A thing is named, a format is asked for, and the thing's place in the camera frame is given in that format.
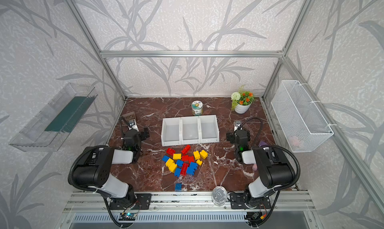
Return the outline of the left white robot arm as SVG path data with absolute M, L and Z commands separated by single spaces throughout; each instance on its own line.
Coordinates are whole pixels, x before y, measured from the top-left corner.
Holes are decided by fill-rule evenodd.
M 130 129 L 123 134 L 123 147 L 98 145 L 86 147 L 72 164 L 68 182 L 76 189 L 99 193 L 105 199 L 136 202 L 133 186 L 111 174 L 112 165 L 137 163 L 142 142 L 150 137 L 146 127 L 142 132 Z

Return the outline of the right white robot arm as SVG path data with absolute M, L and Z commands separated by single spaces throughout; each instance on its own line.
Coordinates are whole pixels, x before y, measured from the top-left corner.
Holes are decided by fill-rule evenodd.
M 238 129 L 226 134 L 235 145 L 238 162 L 256 165 L 258 178 L 245 189 L 246 199 L 260 199 L 295 185 L 301 175 L 301 166 L 295 155 L 278 145 L 250 146 L 250 133 Z

